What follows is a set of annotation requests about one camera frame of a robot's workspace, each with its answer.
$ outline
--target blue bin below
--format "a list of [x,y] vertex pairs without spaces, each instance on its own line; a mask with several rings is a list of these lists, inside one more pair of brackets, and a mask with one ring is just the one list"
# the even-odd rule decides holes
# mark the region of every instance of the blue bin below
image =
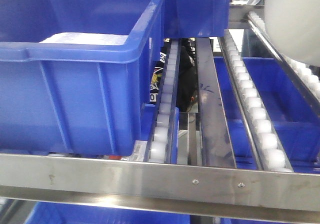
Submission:
[[[320,149],[320,120],[291,80],[271,58],[244,58],[243,61],[259,91],[291,162],[316,162]],[[225,114],[236,157],[249,158],[251,150],[241,114],[231,88],[224,60],[214,59]]]
[[25,224],[189,224],[190,216],[38,202]]
[[[1,148],[129,156],[160,56],[164,4],[0,0]],[[64,32],[128,37],[123,45],[39,43]]]

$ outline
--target metal shelf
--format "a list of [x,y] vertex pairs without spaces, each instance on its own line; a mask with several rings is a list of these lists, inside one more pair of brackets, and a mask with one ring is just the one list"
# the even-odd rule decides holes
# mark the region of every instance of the metal shelf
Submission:
[[[187,115],[189,165],[1,153],[0,196],[196,216],[320,223],[319,175],[235,168],[208,38],[196,39],[196,54],[200,114]],[[197,166],[197,126],[204,166]]]

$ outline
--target white roller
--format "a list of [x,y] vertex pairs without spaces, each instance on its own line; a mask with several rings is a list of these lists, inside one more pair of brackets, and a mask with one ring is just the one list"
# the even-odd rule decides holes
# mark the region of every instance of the white roller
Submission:
[[247,72],[241,72],[236,74],[236,78],[238,79],[238,81],[249,80],[250,75]]
[[242,81],[240,81],[240,87],[242,90],[244,90],[246,88],[253,88],[254,82],[252,80],[242,80]]
[[171,103],[160,103],[159,113],[160,114],[170,114],[171,113]]
[[166,143],[168,139],[168,128],[163,126],[156,126],[154,128],[153,140],[155,142]]
[[157,127],[169,127],[170,115],[168,114],[159,114],[156,118]]
[[49,155],[48,155],[49,157],[66,157],[67,156],[67,154],[62,154],[62,153],[50,153]]
[[278,141],[274,133],[259,133],[258,135],[261,149],[277,149]]
[[175,69],[176,69],[176,65],[173,65],[173,64],[172,64],[172,65],[169,65],[169,64],[168,64],[168,65],[166,66],[166,70],[167,70],[167,71],[174,71]]
[[269,120],[257,119],[253,121],[253,125],[258,135],[260,133],[271,133],[272,124]]
[[149,161],[148,161],[149,163],[164,163],[165,162],[165,160],[163,159],[149,159]]
[[162,87],[162,92],[163,93],[172,93],[174,90],[174,86],[173,85],[166,85],[164,84]]
[[174,67],[174,68],[176,68],[176,62],[177,62],[177,58],[173,58],[171,55],[170,55],[170,57],[169,57],[169,59],[168,59],[168,64],[167,64],[167,66],[168,67]]
[[229,39],[229,38],[231,38],[231,34],[230,34],[230,32],[229,32],[229,30],[224,30],[224,39]]
[[283,167],[273,168],[270,171],[278,172],[278,173],[293,173],[294,172],[293,170],[291,170],[289,168],[283,168]]
[[229,55],[233,56],[233,55],[238,55],[239,56],[239,52],[237,50],[229,50]]
[[297,70],[297,74],[298,76],[302,79],[305,75],[312,75],[312,72],[309,68],[305,67],[305,68],[300,68]]
[[242,60],[234,60],[231,63],[232,63],[233,69],[236,67],[244,67],[245,66],[245,64]]
[[214,217],[214,223],[215,224],[221,224],[221,218],[220,217]]
[[0,205],[3,206],[4,204],[6,204],[8,199],[4,198],[4,197],[0,197]]
[[225,42],[226,46],[227,47],[233,47],[235,46],[235,42],[232,40],[232,39],[228,39],[226,42]]
[[231,62],[236,61],[236,60],[241,60],[241,57],[239,55],[232,55],[230,57]]
[[267,117],[266,109],[263,107],[252,107],[249,109],[249,113],[253,121],[258,119],[264,120]]
[[171,78],[171,77],[167,77],[166,76],[165,79],[164,79],[164,84],[165,85],[173,86],[174,82],[175,82],[175,79]]
[[226,49],[227,49],[228,52],[231,51],[231,50],[234,50],[234,51],[237,50],[235,45],[227,46]]
[[177,49],[173,49],[173,50],[170,50],[170,56],[176,56],[178,54],[178,50]]
[[172,101],[172,94],[171,93],[162,93],[161,95],[161,103],[170,103]]
[[259,97],[248,97],[245,99],[245,102],[248,106],[248,110],[251,108],[260,108],[262,106],[262,102]]
[[309,75],[305,78],[305,83],[306,85],[311,88],[313,83],[318,83],[319,82],[319,77],[316,75]]
[[316,98],[320,99],[320,90],[318,89],[314,93],[315,93]]
[[166,78],[175,78],[175,71],[174,70],[166,70],[166,73],[165,73],[165,77]]
[[320,82],[311,83],[311,90],[316,92],[317,90],[320,90]]
[[306,64],[294,60],[293,63],[292,63],[292,68],[293,68],[293,70],[298,72],[298,70],[306,68]]
[[166,156],[166,146],[165,142],[153,141],[151,142],[150,159],[152,160],[164,160]]
[[290,67],[294,67],[294,62],[292,59],[290,59],[289,57],[287,56],[284,56],[284,59],[286,60],[286,62],[289,64]]
[[257,16],[258,16],[254,11],[249,11],[249,14],[250,14],[252,17],[257,17]]
[[236,66],[234,68],[234,72],[236,74],[238,74],[238,73],[246,73],[247,72],[247,68],[245,66]]
[[258,95],[257,89],[255,88],[245,88],[243,89],[244,98],[255,98]]
[[263,152],[266,166],[269,170],[284,168],[286,165],[285,154],[279,149],[266,149]]

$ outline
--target person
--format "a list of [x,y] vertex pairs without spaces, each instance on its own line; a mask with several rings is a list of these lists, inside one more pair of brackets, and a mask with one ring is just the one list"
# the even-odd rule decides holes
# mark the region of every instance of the person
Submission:
[[[159,92],[164,64],[170,43],[165,41],[161,48],[160,61],[155,65],[150,84],[150,103],[155,104]],[[186,112],[195,100],[197,89],[197,74],[195,69],[195,55],[191,50],[189,39],[181,39],[178,86],[176,94],[176,106],[180,112]]]

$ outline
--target roller conveyor lane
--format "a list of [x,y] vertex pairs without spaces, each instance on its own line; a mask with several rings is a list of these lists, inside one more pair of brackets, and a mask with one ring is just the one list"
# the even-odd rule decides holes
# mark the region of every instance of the roller conveyor lane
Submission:
[[228,30],[219,38],[219,43],[257,168],[292,172],[268,111]]
[[174,163],[172,151],[176,123],[176,99],[178,88],[180,47],[178,40],[172,40],[162,72],[156,103],[156,117],[148,140],[145,160],[151,163]]

